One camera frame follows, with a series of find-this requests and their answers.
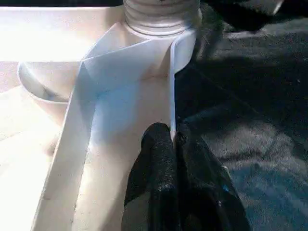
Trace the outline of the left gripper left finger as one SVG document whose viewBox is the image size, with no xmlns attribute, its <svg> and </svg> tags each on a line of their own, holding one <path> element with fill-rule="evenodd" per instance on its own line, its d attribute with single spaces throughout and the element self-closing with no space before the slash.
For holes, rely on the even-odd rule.
<svg viewBox="0 0 308 231">
<path fill-rule="evenodd" d="M 153 123 L 143 134 L 141 151 L 128 177 L 121 229 L 180 229 L 177 158 L 164 123 Z"/>
</svg>

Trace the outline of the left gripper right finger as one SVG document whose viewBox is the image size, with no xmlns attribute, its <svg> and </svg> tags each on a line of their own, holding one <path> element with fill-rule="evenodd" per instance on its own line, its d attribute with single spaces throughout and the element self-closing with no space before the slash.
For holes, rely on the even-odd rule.
<svg viewBox="0 0 308 231">
<path fill-rule="evenodd" d="M 230 175 L 201 139 L 177 133 L 180 212 L 185 231 L 248 231 Z"/>
</svg>

